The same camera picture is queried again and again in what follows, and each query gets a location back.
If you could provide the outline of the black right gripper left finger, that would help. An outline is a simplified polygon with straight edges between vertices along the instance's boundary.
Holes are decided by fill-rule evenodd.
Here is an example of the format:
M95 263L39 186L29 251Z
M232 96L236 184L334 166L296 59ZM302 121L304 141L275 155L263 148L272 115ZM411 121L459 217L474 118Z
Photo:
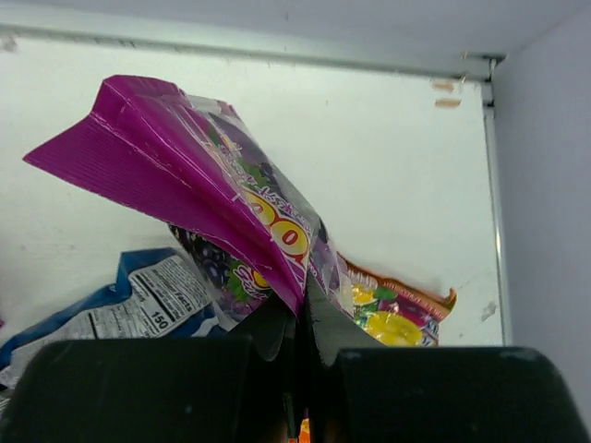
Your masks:
M222 337L59 341L26 366L5 442L285 442L296 318L277 298Z

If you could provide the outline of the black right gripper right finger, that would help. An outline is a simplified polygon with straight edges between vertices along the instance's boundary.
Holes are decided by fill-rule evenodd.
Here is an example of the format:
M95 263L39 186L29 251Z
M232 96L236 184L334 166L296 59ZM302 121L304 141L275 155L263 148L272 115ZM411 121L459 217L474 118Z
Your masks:
M558 368L523 347L387 347L314 278L302 306L315 442L586 442Z

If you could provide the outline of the orange snack packet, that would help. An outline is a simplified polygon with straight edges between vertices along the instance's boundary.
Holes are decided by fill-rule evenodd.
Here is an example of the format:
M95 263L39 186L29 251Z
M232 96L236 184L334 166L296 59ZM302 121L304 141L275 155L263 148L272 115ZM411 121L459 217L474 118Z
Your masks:
M457 302L453 288L441 295L379 275L343 255L339 263L346 273L339 302L358 327L386 346L440 344L440 323Z

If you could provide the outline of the blue white snack bag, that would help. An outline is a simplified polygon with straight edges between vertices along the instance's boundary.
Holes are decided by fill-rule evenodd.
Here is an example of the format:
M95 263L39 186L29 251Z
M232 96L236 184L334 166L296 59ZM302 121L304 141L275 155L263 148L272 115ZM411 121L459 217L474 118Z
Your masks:
M196 267L173 248L124 252L116 280L21 331L1 346L1 389L55 341L224 335L237 325L207 293Z

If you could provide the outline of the magenta snack wrapper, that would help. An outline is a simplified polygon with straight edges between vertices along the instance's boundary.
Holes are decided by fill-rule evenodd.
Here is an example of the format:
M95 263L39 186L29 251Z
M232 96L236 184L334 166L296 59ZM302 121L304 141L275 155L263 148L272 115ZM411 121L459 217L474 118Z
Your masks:
M249 265L196 233L172 224L168 227L191 256L213 300L232 324L244 320L273 294L271 286Z

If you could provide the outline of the small magenta snack packet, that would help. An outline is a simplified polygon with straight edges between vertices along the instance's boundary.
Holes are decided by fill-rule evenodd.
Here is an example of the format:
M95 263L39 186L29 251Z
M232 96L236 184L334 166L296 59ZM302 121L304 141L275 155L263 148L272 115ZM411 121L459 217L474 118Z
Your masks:
M158 78L115 75L86 117L25 161L218 246L292 310L308 278L347 306L344 264L319 214L227 102Z

